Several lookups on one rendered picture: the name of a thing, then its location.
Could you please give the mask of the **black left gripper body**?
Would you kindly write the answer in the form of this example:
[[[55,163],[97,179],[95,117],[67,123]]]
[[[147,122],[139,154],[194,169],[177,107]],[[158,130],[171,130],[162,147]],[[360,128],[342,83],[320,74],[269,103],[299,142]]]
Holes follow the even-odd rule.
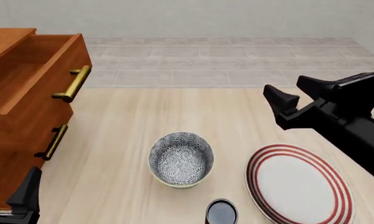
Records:
[[[37,224],[40,210],[0,210],[0,224]]]

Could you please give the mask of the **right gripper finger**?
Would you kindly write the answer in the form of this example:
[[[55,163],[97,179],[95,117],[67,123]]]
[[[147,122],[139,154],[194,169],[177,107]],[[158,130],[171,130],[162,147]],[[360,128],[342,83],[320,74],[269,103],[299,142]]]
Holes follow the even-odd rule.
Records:
[[[272,85],[264,86],[263,95],[269,103],[274,117],[278,117],[281,113],[290,115],[297,112],[300,96],[290,95]]]
[[[299,76],[296,83],[297,87],[310,98],[319,98],[321,89],[325,84],[325,80],[318,80],[308,76]]]

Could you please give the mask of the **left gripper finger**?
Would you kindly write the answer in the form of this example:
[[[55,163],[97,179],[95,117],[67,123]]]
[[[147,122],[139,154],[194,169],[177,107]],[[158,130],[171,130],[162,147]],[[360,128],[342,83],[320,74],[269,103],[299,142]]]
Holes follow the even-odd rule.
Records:
[[[17,190],[7,200],[7,205],[12,211],[39,212],[39,187],[42,171],[38,167],[32,167]]]

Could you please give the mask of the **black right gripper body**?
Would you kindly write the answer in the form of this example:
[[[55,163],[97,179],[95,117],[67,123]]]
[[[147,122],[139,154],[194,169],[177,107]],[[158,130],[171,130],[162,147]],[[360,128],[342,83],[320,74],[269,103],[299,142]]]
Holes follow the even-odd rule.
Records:
[[[275,117],[284,130],[315,128],[322,124],[347,124],[355,118],[369,118],[374,108],[374,72],[365,72],[323,85],[320,97],[297,109],[297,112]]]

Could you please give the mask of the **white plate with red rings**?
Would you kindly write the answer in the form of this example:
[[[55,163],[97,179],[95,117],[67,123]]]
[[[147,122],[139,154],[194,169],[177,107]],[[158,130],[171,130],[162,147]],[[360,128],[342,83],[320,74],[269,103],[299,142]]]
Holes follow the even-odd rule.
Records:
[[[245,166],[247,191],[273,224],[353,224],[353,193],[342,176],[311,151],[262,147]]]

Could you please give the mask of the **patterned blue-white bowl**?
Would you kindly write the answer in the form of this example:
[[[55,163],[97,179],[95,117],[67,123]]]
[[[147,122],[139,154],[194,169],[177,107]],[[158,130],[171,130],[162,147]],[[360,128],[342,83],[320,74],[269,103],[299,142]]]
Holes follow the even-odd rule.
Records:
[[[214,152],[197,134],[173,132],[159,138],[149,151],[149,169],[159,182],[175,189],[189,189],[211,173]]]

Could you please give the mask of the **wooden cabinet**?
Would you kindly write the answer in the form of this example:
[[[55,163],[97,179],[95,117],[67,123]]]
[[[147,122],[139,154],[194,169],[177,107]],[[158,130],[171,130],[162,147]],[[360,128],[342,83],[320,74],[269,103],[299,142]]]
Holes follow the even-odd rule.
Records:
[[[92,67],[81,34],[0,28],[0,210],[29,169],[52,158]]]

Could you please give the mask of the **closed wooden drawer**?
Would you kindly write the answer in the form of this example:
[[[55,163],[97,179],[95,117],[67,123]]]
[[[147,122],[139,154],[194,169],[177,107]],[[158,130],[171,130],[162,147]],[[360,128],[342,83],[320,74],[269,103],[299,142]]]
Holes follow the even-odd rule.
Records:
[[[0,152],[37,152],[51,141],[52,128],[67,124],[72,115],[70,108],[28,115],[0,114]]]

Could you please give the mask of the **open wooden drawer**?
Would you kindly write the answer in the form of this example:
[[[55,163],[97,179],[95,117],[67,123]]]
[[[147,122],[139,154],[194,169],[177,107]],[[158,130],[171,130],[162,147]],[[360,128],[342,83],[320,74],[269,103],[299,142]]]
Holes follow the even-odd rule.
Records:
[[[30,35],[0,57],[0,114],[66,93],[85,67],[92,64],[81,34]]]

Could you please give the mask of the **dark round cup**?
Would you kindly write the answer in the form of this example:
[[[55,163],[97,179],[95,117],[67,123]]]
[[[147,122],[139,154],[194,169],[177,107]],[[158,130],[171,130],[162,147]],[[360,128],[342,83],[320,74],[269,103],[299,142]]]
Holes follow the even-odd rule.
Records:
[[[205,212],[205,224],[237,224],[238,210],[224,198],[209,203]]]

